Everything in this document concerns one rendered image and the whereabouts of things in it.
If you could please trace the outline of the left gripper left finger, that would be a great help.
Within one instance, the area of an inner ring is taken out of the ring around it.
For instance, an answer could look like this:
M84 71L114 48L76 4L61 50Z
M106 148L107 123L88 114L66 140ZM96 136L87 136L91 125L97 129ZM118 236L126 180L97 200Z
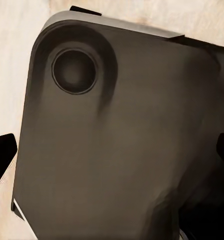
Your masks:
M17 143L13 133L0 136L0 179L17 151Z

